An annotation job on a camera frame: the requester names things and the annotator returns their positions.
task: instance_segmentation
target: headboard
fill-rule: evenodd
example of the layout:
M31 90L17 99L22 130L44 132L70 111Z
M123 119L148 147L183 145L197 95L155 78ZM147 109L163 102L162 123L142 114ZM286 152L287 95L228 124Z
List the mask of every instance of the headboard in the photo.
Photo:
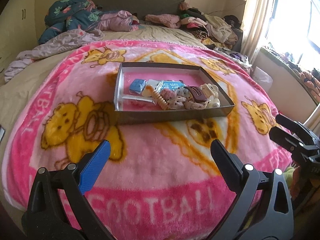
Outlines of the headboard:
M178 7L184 0L92 0L102 6L103 11L126 10L137 13L139 20L147 14L177 14Z

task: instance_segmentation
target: blue eraser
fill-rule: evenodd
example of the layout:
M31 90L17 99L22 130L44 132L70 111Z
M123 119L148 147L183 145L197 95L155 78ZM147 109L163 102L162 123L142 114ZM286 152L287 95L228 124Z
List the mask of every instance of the blue eraser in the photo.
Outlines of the blue eraser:
M92 189L100 172L110 157L111 146L106 140L94 150L94 155L80 173L79 190L82 195Z
M136 78L130 85L129 91L131 93L138 93L141 94L141 92L144 90L146 86L146 80L145 79L139 79Z

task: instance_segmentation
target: brown hair clip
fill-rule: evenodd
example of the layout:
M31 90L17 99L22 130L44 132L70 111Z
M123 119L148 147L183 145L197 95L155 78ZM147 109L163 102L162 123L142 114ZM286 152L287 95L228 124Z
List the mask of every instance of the brown hair clip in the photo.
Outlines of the brown hair clip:
M203 103L207 101L207 97L202 93L200 88L198 87L184 87L184 88L189 90L189 92L191 93L196 103Z

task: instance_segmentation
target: blue gripper pad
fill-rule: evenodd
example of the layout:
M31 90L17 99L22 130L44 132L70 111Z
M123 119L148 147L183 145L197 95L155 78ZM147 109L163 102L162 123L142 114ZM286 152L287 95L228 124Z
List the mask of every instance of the blue gripper pad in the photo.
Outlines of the blue gripper pad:
M82 195L92 189L102 168L109 159L111 153L110 143L103 141L93 153L93 157L80 173L79 190Z

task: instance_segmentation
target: window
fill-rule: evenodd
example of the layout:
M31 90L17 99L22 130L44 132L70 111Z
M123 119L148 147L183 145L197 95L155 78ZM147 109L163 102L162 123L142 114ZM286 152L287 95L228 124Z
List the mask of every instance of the window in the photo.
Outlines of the window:
M320 62L320 14L311 0L275 0L267 41L306 70Z

